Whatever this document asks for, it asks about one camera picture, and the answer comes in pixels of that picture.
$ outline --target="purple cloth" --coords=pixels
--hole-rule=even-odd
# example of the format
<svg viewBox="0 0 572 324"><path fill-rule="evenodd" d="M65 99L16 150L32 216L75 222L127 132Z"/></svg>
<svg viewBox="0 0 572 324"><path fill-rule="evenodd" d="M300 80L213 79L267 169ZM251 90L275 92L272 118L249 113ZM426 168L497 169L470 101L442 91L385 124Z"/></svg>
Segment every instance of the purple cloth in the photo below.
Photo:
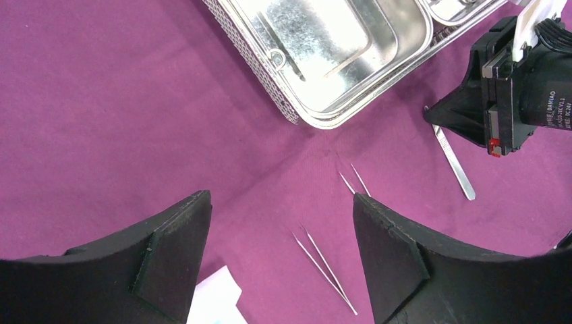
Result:
<svg viewBox="0 0 572 324"><path fill-rule="evenodd" d="M333 131L286 121L200 0L7 0L0 12L2 258L58 255L209 189L201 279L228 265L250 324L372 323L337 173L359 188L350 163L380 202L470 244L539 254L572 228L570 133L538 130L495 159L447 132L469 202L422 120L511 5ZM359 316L291 237L300 221Z"/></svg>

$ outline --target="tweezers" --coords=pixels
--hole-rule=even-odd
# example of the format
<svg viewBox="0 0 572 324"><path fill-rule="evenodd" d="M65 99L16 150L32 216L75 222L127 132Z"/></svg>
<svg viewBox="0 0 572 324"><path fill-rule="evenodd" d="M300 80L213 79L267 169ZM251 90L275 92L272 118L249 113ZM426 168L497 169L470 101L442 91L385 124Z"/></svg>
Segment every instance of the tweezers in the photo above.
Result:
<svg viewBox="0 0 572 324"><path fill-rule="evenodd" d="M366 194L368 194L369 197L371 197L372 195L370 194L370 191L368 190L368 187L366 187L366 184L364 183L362 177L360 176L360 174L358 173L358 171L355 169L355 167L353 166L353 164L350 164L351 168L353 169L353 172L355 173L355 175L357 176L358 180L360 181L360 183L362 184L362 187L364 187L364 190L366 191ZM349 189L349 191L351 191L352 194L355 194L355 190L351 187L351 184L349 184L349 182L345 179L345 177L343 176L343 174L341 174L341 172L339 172L339 175L341 176L342 180L344 181L345 185L347 186L347 188Z"/></svg>
<svg viewBox="0 0 572 324"><path fill-rule="evenodd" d="M351 308L351 311L357 315L358 312L355 311L355 308L353 307L353 305L349 302L349 299L347 298L347 295L345 294L345 292L343 291L343 288L341 287L341 284L339 283L338 278L336 277L336 275L334 275L334 272L332 271L332 268L330 268L330 265L328 264L328 261L326 261L326 258L324 258L324 255L322 254L322 252L320 251L320 249L318 248L318 246L316 245L314 239L312 238L312 236L310 235L310 233L308 232L308 230L302 225L300 224L300 227L306 232L306 235L308 236L308 239L310 239L310 242L312 243L312 245L314 246L314 248L316 249L316 252L318 253L318 255L320 256L320 258L322 259L322 262L324 262L324 264L326 265L326 268L328 269L328 272L330 273L330 275L332 276L332 278L334 279L335 283L332 282L332 280L330 279L330 277L328 277L328 275L326 274L326 272L324 271L324 269L322 269L322 267L320 267L320 265L316 262L316 260L312 257L312 255L308 252L308 250L306 249L306 247L304 247L304 245L300 242L300 240L298 240L298 238L296 237L296 234L294 234L294 232L292 232L292 235L294 236L294 238L296 239L296 242L298 243L298 245L300 245L300 247L302 248L302 250L304 250L304 252L306 253L306 255L310 258L310 260L313 262L313 264L318 268L318 270L320 270L320 272L322 273L322 275L324 275L324 277L326 278L326 280L332 285L332 287L334 287L334 289L336 289L336 292L342 297L343 301Z"/></svg>
<svg viewBox="0 0 572 324"><path fill-rule="evenodd" d="M443 132L441 127L437 125L433 125L433 132L435 133L435 137L437 137L439 145L441 145L441 149L445 153L445 157L447 158L447 161L449 162L451 169L453 169L453 173L455 173L455 177L457 177L457 181L461 185L461 189L463 189L465 196L469 200L475 200L476 197L475 190L473 189L473 186L471 185L469 178L467 178L465 171L463 171L463 168L461 167L461 164L459 163L457 156L453 152L453 149L451 148L451 145L449 144L447 137L445 137L445 133Z"/></svg>

